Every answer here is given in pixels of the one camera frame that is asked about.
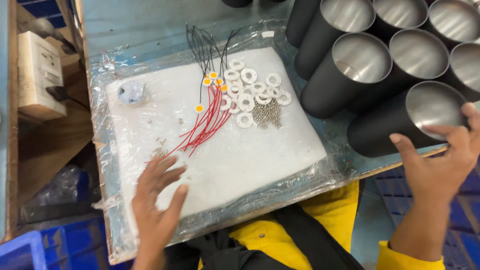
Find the electrical outlet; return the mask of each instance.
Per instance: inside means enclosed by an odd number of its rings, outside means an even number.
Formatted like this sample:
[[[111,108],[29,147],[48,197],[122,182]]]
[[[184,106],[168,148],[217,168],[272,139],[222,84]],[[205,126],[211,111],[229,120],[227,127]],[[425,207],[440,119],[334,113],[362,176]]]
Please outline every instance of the electrical outlet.
[[[65,105],[47,91],[63,86],[60,54],[38,35],[28,31],[18,35],[18,110],[40,120],[67,115]]]

